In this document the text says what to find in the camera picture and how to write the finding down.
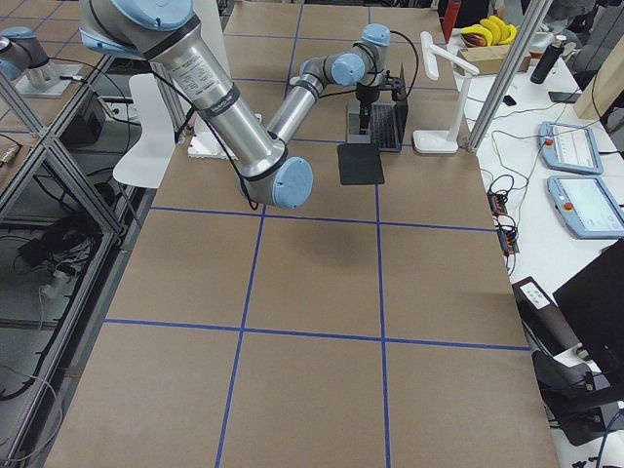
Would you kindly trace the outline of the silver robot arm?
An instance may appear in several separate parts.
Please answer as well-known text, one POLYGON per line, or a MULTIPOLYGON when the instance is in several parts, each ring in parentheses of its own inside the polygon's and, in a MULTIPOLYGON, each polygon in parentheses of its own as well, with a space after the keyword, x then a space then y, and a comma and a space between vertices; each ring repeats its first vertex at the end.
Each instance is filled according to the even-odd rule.
POLYGON ((239 189, 249 203, 281 209, 304 204, 314 181, 310 164, 290 155, 288 141, 326 86, 377 89, 390 45, 390 29, 370 23, 349 51, 307 60, 276 115, 263 125, 202 38, 192 2, 82 1, 79 6, 83 44, 102 54, 162 64, 233 154, 239 189))
POLYGON ((50 59, 34 32, 26 26, 1 31, 1 73, 13 81, 26 70, 47 65, 50 59))

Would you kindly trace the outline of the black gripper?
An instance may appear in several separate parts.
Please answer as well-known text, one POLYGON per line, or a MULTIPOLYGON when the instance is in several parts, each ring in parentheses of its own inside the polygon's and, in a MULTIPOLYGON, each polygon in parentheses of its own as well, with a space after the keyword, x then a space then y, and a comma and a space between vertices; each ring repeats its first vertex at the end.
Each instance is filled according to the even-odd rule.
POLYGON ((395 102, 404 101, 408 98, 408 89, 404 75, 399 77, 391 76, 386 71, 379 84, 363 85, 356 87, 356 99, 359 103, 359 134, 367 135, 370 128, 371 107, 379 100, 381 92, 389 91, 392 100, 395 102))

